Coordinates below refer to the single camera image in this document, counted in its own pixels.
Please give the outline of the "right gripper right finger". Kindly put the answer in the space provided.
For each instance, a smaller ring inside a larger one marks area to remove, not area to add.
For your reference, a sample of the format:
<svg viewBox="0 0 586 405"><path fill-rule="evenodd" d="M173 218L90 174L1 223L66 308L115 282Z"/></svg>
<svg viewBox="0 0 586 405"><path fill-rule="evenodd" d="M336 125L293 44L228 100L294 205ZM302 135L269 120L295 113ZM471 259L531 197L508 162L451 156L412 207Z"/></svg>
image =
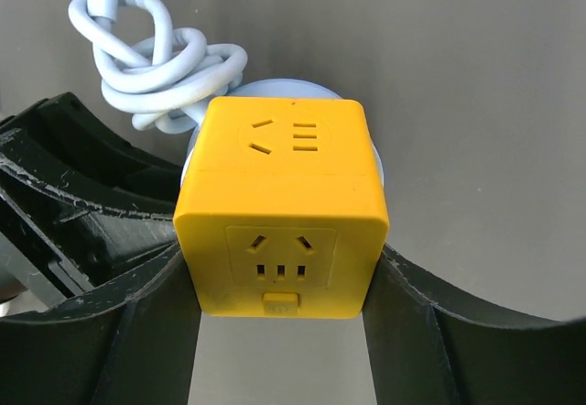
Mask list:
<svg viewBox="0 0 586 405"><path fill-rule="evenodd" d="M582 404L585 321L480 299L385 246L363 310L379 404Z"/></svg>

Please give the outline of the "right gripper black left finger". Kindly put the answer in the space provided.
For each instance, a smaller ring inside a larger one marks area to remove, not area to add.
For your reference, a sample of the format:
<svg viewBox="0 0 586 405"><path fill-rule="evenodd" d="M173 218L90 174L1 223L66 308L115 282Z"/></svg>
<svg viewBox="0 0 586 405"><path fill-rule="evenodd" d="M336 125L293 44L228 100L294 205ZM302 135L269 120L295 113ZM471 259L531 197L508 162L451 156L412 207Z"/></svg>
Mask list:
<svg viewBox="0 0 586 405"><path fill-rule="evenodd" d="M4 404L185 404L201 310L178 245L45 312L1 321Z"/></svg>

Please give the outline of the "yellow cube socket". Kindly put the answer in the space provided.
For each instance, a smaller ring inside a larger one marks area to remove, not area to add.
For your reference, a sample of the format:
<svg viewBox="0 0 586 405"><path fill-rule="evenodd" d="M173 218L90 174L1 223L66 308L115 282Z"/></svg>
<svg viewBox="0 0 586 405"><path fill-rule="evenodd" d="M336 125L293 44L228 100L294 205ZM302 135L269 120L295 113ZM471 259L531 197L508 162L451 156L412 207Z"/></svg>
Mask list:
<svg viewBox="0 0 586 405"><path fill-rule="evenodd" d="M173 224L204 312L356 317L389 229L363 107L214 99Z"/></svg>

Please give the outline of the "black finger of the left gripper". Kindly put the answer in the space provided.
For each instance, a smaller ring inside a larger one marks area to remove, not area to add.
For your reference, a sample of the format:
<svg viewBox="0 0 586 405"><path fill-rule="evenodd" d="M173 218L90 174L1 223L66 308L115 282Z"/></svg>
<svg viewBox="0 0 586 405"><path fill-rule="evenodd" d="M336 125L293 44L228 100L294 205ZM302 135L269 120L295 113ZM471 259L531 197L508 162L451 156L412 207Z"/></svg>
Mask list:
<svg viewBox="0 0 586 405"><path fill-rule="evenodd" d="M1 123L1 294L91 291L176 235L177 165L133 147L72 93Z"/></svg>

